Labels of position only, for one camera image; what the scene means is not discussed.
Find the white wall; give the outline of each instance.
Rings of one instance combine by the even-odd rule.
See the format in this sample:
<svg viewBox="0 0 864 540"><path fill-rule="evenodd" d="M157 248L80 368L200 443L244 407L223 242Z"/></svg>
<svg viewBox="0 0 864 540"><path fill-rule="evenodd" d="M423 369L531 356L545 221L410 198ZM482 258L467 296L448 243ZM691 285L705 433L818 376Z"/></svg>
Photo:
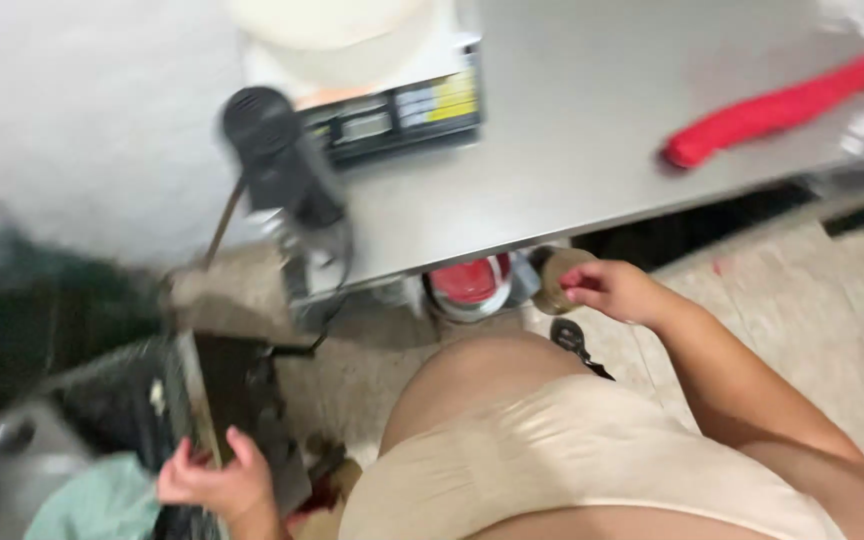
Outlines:
<svg viewBox="0 0 864 540"><path fill-rule="evenodd" d="M0 0L0 209L129 263L202 251L236 174L216 127L242 86L222 2Z"/></svg>

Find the floor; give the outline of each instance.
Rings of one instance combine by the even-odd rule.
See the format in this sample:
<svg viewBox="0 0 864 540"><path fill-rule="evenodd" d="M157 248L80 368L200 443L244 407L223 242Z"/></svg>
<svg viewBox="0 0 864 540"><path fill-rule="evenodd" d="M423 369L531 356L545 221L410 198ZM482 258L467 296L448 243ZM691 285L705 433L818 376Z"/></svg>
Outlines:
<svg viewBox="0 0 864 540"><path fill-rule="evenodd" d="M817 223L796 227L663 281L714 313L864 451L864 231L833 240ZM596 362L696 429L651 331L590 309L570 316ZM442 343L498 329L546 335L549 324L532 307L438 328L394 311L346 317L315 361L278 362L295 434L341 439L367 467L397 396Z"/></svg>

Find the person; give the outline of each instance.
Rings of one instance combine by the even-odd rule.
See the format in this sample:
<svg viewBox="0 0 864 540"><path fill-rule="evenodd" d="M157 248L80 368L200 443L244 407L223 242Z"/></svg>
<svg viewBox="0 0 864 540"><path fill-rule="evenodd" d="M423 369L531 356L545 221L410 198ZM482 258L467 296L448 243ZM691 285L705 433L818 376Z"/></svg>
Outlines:
<svg viewBox="0 0 864 540"><path fill-rule="evenodd" d="M864 538L862 451L712 314L625 262L559 282L658 336L702 435L541 336L467 339L403 390L340 538ZM183 441L158 496L285 537L255 444L227 438L221 471Z"/></svg>

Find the stainless steel table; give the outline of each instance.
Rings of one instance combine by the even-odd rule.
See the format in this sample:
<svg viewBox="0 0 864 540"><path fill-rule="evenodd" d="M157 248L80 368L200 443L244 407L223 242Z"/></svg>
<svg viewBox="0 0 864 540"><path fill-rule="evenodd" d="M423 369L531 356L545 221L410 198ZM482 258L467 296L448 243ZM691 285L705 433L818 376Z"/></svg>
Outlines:
<svg viewBox="0 0 864 540"><path fill-rule="evenodd" d="M600 230L842 164L864 96L675 174L666 137L864 51L813 0L481 0L477 143L349 171L350 284ZM337 276L309 277L310 294Z"/></svg>

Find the right hand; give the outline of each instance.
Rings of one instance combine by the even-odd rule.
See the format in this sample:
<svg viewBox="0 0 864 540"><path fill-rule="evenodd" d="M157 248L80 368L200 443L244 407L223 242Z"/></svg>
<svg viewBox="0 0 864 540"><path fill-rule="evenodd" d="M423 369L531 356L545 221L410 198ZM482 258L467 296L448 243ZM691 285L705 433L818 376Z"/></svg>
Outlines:
<svg viewBox="0 0 864 540"><path fill-rule="evenodd" d="M183 437L158 473L158 499L164 504L205 507L229 524L243 518L275 520L272 473L265 457L252 438L235 427L228 429L225 440L235 459L215 470L208 467L207 455L192 454L192 444Z"/></svg>
<svg viewBox="0 0 864 540"><path fill-rule="evenodd" d="M636 266L622 260L594 260L558 278L569 300L616 321L653 328L682 299Z"/></svg>

